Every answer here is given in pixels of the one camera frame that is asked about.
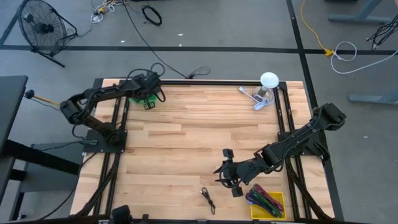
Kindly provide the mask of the black floor fan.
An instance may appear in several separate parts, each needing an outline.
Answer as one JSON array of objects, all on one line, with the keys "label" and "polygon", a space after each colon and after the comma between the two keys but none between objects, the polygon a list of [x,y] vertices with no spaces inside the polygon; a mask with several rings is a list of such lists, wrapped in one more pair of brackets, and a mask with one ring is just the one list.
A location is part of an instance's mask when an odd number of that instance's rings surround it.
[{"label": "black floor fan", "polygon": [[54,56],[78,36],[76,27],[44,0],[23,0],[17,11],[19,28],[30,51],[64,67]]}]

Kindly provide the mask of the black box-shaped device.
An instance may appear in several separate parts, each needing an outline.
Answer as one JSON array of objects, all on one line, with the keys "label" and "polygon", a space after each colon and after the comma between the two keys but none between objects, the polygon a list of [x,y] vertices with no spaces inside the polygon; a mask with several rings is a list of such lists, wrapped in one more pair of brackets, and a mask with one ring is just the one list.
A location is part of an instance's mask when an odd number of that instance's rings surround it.
[{"label": "black box-shaped device", "polygon": [[111,212],[110,222],[112,224],[132,224],[133,219],[129,207],[127,205],[123,205],[115,208]]}]

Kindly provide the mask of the green plastic basket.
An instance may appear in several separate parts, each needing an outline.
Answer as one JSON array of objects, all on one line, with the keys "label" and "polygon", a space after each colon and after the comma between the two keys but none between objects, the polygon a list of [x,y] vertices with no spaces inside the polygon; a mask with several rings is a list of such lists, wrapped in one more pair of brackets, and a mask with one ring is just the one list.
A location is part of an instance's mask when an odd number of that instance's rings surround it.
[{"label": "green plastic basket", "polygon": [[152,96],[150,96],[150,97],[147,99],[147,101],[146,101],[146,100],[139,100],[139,101],[136,101],[136,100],[133,99],[133,98],[129,98],[129,101],[130,101],[131,103],[135,103],[135,104],[137,104],[137,105],[142,105],[146,110],[149,110],[149,109],[155,107],[155,102],[157,101],[157,98],[156,98],[155,95],[152,95]]}]

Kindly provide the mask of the white round-headed lamp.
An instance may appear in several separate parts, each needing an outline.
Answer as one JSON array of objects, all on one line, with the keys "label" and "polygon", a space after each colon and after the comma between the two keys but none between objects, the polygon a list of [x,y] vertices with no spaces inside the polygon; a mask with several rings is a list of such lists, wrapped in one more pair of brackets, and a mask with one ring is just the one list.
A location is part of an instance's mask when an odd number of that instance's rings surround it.
[{"label": "white round-headed lamp", "polygon": [[275,73],[265,72],[260,77],[261,86],[255,87],[252,96],[256,101],[264,105],[273,104],[275,100],[274,89],[279,84],[279,78]]}]

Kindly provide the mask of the black desk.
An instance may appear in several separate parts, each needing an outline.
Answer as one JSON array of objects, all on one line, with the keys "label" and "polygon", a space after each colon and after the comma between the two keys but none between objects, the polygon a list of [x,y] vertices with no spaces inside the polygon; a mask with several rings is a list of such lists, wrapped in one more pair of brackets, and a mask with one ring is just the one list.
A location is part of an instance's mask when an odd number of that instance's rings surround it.
[{"label": "black desk", "polygon": [[9,182],[16,188],[7,221],[25,218],[20,209],[27,193],[73,189],[82,164],[80,146],[49,144],[46,151],[46,144],[26,146],[9,139],[27,81],[25,75],[0,77],[0,205]]}]

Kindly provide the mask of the grey desk leg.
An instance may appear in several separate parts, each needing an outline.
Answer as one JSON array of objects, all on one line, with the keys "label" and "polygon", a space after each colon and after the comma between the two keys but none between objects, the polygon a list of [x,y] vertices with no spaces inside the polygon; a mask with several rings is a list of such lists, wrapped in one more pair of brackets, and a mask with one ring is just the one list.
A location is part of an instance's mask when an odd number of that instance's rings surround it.
[{"label": "grey desk leg", "polygon": [[388,17],[371,16],[370,13],[381,3],[382,0],[368,0],[357,14],[330,14],[328,20],[331,22],[365,22],[387,24],[392,20]]}]

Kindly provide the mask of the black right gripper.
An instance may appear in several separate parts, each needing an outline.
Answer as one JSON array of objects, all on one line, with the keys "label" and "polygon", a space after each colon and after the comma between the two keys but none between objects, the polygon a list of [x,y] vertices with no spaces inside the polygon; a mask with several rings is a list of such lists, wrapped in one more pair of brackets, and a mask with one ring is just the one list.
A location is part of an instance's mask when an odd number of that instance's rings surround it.
[{"label": "black right gripper", "polygon": [[268,168],[264,158],[262,157],[263,149],[254,153],[254,158],[241,162],[234,162],[234,154],[232,149],[223,149],[223,155],[226,160],[213,173],[222,174],[222,178],[217,181],[224,187],[231,189],[233,197],[242,197],[243,190],[240,183],[247,185],[257,177],[261,172],[265,172]]}]

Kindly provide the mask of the yellow plastic basket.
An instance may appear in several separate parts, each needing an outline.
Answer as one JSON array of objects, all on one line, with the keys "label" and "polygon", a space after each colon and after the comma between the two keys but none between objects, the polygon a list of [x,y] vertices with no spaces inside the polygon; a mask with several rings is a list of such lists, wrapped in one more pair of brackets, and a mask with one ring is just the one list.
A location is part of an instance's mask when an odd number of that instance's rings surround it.
[{"label": "yellow plastic basket", "polygon": [[282,192],[269,192],[269,195],[279,202],[282,206],[284,211],[281,212],[282,216],[281,217],[274,217],[272,216],[269,212],[264,210],[258,205],[252,204],[250,205],[250,213],[251,213],[251,218],[253,220],[280,220],[280,221],[285,221],[287,219],[287,214],[286,214],[286,207],[285,207],[285,200],[284,200],[284,195]]}]

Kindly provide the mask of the yellow stick with black knob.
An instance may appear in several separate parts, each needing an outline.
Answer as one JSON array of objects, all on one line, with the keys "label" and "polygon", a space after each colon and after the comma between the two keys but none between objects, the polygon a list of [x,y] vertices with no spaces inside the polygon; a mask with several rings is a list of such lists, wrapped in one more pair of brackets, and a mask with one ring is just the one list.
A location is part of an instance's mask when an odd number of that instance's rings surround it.
[{"label": "yellow stick with black knob", "polygon": [[53,104],[53,105],[56,105],[56,106],[60,106],[60,104],[55,102],[55,101],[52,101],[50,99],[47,99],[47,98],[44,98],[42,96],[36,95],[34,90],[26,90],[25,93],[24,93],[24,96],[27,99],[30,99],[30,100],[31,99],[35,99],[35,100],[40,100],[40,101],[43,101],[43,102],[46,102],[46,103],[50,103],[50,104]]}]

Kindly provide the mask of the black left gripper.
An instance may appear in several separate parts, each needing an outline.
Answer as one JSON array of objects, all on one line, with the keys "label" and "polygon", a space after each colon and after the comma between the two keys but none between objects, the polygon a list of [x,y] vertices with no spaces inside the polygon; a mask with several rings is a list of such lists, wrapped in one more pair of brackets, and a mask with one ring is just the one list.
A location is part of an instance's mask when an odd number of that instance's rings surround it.
[{"label": "black left gripper", "polygon": [[136,75],[132,78],[138,85],[139,89],[133,93],[132,98],[136,101],[146,100],[155,95],[157,100],[162,102],[162,98],[159,95],[162,95],[161,89],[161,80],[156,73],[147,73],[146,75],[140,74]]}]

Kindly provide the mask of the black aluminium table frame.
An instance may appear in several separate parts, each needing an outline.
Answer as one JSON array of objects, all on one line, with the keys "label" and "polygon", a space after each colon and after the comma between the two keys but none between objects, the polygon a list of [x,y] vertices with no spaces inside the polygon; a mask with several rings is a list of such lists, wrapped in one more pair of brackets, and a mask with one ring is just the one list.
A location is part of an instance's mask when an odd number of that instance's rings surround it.
[{"label": "black aluminium table frame", "polygon": [[167,80],[166,101],[145,110],[125,100],[98,103],[95,117],[110,121],[114,111],[126,118],[127,143],[121,154],[117,180],[106,187],[113,207],[127,205],[134,218],[148,215],[150,222],[187,221],[252,224],[244,197],[233,197],[218,181],[230,148],[236,161],[277,140],[289,121],[296,128],[308,123],[311,112],[304,84],[288,81],[282,100],[261,110],[248,97],[256,84],[227,80]]}]

